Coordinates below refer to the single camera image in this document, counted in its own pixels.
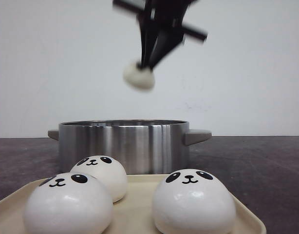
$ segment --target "pot handle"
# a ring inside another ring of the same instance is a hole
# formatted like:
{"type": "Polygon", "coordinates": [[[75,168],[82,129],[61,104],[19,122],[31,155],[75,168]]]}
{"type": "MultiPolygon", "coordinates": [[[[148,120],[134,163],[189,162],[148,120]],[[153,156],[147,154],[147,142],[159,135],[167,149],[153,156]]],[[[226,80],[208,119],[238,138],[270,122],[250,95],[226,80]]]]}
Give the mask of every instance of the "pot handle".
{"type": "Polygon", "coordinates": [[[209,130],[190,129],[184,134],[184,144],[186,146],[193,145],[199,142],[206,141],[212,137],[212,133],[209,130]]]}
{"type": "Polygon", "coordinates": [[[49,130],[48,137],[50,137],[54,140],[58,140],[58,130],[49,130]]]}

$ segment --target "pot rim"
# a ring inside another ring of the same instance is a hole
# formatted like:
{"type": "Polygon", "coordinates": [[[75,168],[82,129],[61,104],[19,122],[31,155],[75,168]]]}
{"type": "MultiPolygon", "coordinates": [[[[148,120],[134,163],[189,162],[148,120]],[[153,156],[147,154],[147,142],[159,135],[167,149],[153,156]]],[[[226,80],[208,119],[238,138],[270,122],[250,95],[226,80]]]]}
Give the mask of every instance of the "pot rim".
{"type": "Polygon", "coordinates": [[[171,119],[106,119],[106,120],[85,120],[85,121],[62,122],[59,125],[80,126],[80,127],[145,127],[145,126],[159,126],[159,125],[179,125],[179,124],[187,124],[187,123],[188,121],[171,120],[171,119]],[[98,126],[98,125],[91,125],[92,123],[105,123],[105,124],[113,123],[113,125],[98,126]]]}

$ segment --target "white backdrop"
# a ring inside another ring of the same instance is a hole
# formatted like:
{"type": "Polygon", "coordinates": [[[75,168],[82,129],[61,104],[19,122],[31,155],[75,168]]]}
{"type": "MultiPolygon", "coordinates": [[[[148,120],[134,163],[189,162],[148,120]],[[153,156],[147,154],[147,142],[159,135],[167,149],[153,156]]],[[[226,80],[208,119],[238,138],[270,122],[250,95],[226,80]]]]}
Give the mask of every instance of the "white backdrop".
{"type": "Polygon", "coordinates": [[[201,0],[186,38],[139,92],[133,15],[110,0],[0,0],[0,137],[44,137],[63,121],[166,118],[213,135],[299,135],[299,0],[201,0]]]}

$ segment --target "panda face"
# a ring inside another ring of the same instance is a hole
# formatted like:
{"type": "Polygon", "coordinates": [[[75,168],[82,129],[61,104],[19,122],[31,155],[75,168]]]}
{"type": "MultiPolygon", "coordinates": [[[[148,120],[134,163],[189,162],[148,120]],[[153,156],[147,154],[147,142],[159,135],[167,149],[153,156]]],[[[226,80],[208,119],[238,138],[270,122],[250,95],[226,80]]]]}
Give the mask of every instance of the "panda face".
{"type": "Polygon", "coordinates": [[[63,187],[69,183],[85,184],[87,182],[88,182],[88,175],[63,173],[46,179],[39,185],[39,187],[48,186],[50,188],[54,188],[54,187],[63,187]]]}
{"type": "Polygon", "coordinates": [[[88,174],[100,180],[111,192],[113,202],[121,199],[127,191],[126,171],[120,162],[112,157],[96,155],[84,158],[71,172],[88,174]]]}
{"type": "Polygon", "coordinates": [[[98,165],[99,163],[107,163],[111,164],[113,161],[112,158],[107,157],[107,156],[91,156],[84,158],[83,160],[79,161],[76,166],[95,166],[98,165]]]}
{"type": "Polygon", "coordinates": [[[214,175],[196,169],[168,175],[157,186],[152,201],[155,226],[165,234],[230,233],[236,217],[227,188],[214,175]]]}
{"type": "Polygon", "coordinates": [[[213,176],[200,170],[184,169],[170,174],[166,178],[166,183],[172,183],[176,180],[180,180],[182,184],[195,184],[203,179],[213,180],[213,176]]]}

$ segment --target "panda mouth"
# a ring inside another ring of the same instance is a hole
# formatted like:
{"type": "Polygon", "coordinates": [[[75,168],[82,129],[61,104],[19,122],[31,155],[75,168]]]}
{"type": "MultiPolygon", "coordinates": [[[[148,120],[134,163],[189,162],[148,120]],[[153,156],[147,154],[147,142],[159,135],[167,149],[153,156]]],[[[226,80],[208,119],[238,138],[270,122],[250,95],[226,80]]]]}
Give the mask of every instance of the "panda mouth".
{"type": "Polygon", "coordinates": [[[49,187],[51,187],[51,188],[53,188],[53,187],[55,187],[55,186],[62,187],[62,186],[64,186],[64,185],[66,185],[66,184],[60,184],[60,183],[57,183],[57,184],[55,184],[55,185],[50,184],[49,187]]]}
{"type": "Polygon", "coordinates": [[[90,164],[86,164],[87,166],[90,166],[90,165],[97,165],[97,163],[94,163],[94,162],[91,162],[90,164]]]}
{"type": "Polygon", "coordinates": [[[184,181],[184,182],[182,182],[183,184],[189,184],[189,183],[197,183],[198,182],[198,180],[196,180],[196,181],[192,181],[191,179],[188,179],[188,181],[184,181]]]}

